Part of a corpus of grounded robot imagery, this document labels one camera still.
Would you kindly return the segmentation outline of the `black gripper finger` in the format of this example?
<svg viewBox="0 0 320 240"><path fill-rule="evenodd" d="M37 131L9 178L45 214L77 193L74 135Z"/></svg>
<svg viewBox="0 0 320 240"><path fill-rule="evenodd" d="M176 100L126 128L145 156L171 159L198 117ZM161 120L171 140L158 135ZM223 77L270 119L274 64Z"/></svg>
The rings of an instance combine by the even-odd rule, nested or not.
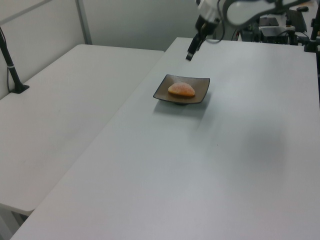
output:
<svg viewBox="0 0 320 240"><path fill-rule="evenodd" d="M199 33L197 33L189 45L185 59L188 61L191 61L194 54L199 50L201 44L202 44L201 36Z"/></svg>
<svg viewBox="0 0 320 240"><path fill-rule="evenodd" d="M206 41L207 39L207 34L206 33L199 33L199 44L198 44L198 49L201 48L202 44Z"/></svg>

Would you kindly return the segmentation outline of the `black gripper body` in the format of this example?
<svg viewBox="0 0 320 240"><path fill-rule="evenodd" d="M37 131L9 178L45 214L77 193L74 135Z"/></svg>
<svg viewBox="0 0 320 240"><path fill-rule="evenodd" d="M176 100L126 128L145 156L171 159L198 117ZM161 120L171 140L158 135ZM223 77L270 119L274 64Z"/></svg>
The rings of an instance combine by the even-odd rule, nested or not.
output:
<svg viewBox="0 0 320 240"><path fill-rule="evenodd" d="M199 15L195 23L195 28L197 30L196 37L206 38L207 36L213 35L220 21L221 19L219 17L216 17L213 20L206 20L201 15Z"/></svg>

